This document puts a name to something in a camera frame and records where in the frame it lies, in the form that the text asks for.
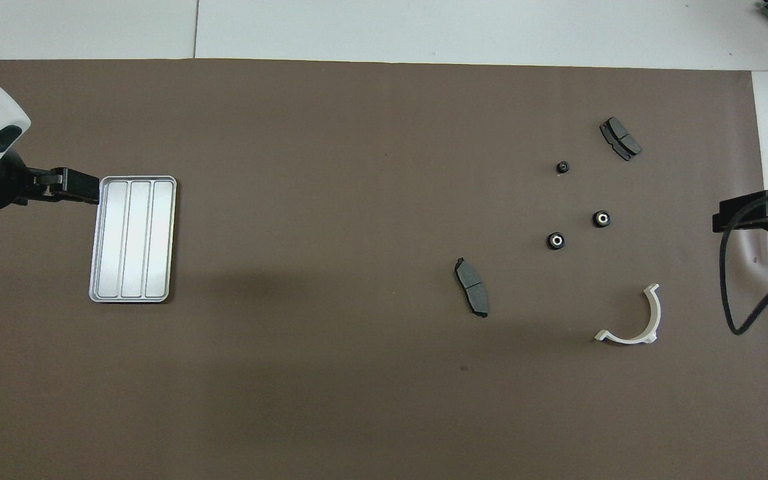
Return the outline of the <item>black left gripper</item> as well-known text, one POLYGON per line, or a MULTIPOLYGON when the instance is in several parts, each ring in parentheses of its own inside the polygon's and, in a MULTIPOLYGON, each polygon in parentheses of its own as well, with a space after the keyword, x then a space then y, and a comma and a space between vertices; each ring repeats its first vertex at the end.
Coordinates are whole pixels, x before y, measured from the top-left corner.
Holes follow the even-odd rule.
POLYGON ((0 158, 0 210, 10 205, 27 206, 28 200, 98 205, 99 191, 98 177, 73 168, 28 168, 21 156, 12 150, 0 158))

